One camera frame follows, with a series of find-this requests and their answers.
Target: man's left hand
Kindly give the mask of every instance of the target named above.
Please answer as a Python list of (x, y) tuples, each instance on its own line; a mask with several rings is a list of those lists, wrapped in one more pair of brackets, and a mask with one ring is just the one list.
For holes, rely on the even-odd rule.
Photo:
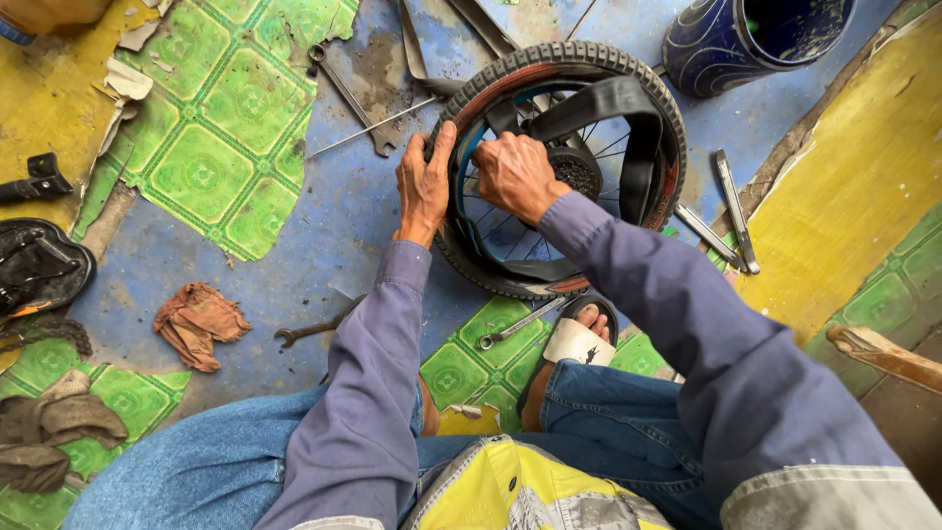
[(453, 122), (442, 124), (428, 164), (422, 152), (429, 135), (413, 134), (409, 139), (406, 154), (396, 168), (402, 225), (393, 234), (394, 240), (414, 241), (431, 248), (435, 230), (445, 220), (448, 207), (448, 159), (457, 135)]

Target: blue plastic container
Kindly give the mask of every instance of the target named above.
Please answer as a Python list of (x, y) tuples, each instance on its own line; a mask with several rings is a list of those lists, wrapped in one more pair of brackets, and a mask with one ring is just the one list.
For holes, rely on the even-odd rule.
[(855, 0), (699, 0), (664, 35), (674, 86), (710, 97), (775, 72), (807, 66), (844, 35)]

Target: white sandal strap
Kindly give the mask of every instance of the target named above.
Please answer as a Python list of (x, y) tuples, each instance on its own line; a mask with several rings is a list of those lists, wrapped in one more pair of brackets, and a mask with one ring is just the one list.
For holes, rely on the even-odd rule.
[(615, 357), (615, 348), (581, 323), (560, 319), (543, 350), (543, 357), (551, 362), (570, 358), (582, 364), (608, 366)]

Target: hand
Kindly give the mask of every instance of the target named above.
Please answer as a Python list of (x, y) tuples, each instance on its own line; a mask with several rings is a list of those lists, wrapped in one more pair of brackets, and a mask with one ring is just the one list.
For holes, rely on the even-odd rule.
[(435, 138), (435, 150), (426, 164), (422, 154), (427, 134), (413, 134), (406, 154), (396, 168), (397, 189), (402, 202), (402, 225), (394, 240), (409, 240), (431, 247), (435, 230), (445, 220), (448, 207), (448, 159), (455, 146), (458, 129), (445, 122)]
[(503, 132), (475, 149), (480, 198), (536, 226), (557, 199), (572, 191), (556, 179), (542, 142)]

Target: blue floor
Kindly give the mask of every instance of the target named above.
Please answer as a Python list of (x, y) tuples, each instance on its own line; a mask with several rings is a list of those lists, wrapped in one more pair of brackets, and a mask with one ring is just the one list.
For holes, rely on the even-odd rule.
[[(526, 46), (565, 39), (590, 3), (521, 0), (514, 6), (484, 0), (483, 5)], [(328, 45), (334, 68), (351, 80), (349, 84), (374, 117), (428, 98), (406, 78), (394, 4), (363, 0), (353, 37)], [(617, 46), (649, 65), (660, 63), (661, 37), (686, 2), (632, 4), (635, 7), (625, 7), (624, 1), (597, 0), (573, 38)], [(411, 0), (410, 5), (430, 75), (467, 78), (491, 60), (473, 30), (444, 0)], [(895, 0), (859, 0), (844, 40), (830, 55), (801, 71), (772, 75), (706, 101), (675, 92), (690, 146), (685, 204), (713, 220), (723, 201), (709, 155), (725, 149), (737, 184), (744, 186), (896, 5)], [(359, 130), (348, 112), (337, 112), (340, 108), (344, 104), (333, 87), (321, 84), (307, 133), (309, 153)], [(346, 303), (345, 295), (352, 298), (369, 289), (382, 247), (398, 224), (394, 168), (409, 136), (430, 130), (440, 109), (427, 106), (407, 117), (398, 129), (387, 128), (387, 135), (399, 146), (390, 158), (377, 157), (364, 136), (309, 161), (304, 192), (275, 246), (259, 261), (237, 262), (234, 270), (215, 244), (138, 198), (100, 263), (94, 283), (70, 311), (70, 317), (89, 330), (95, 350), (91, 362), (110, 362), (144, 373), (184, 369), (176, 352), (154, 334), (151, 322), (154, 312), (183, 284), (205, 281), (240, 302), (254, 329), (240, 342), (217, 343), (216, 357), (222, 368), (212, 374), (194, 374), (178, 409), (180, 415), (315, 385), (326, 371), (330, 334), (281, 350), (272, 333), (283, 326), (329, 320)], [(682, 239), (697, 241), (685, 225), (672, 224)], [(432, 253), (423, 357), (490, 297), (455, 273), (434, 247)]]

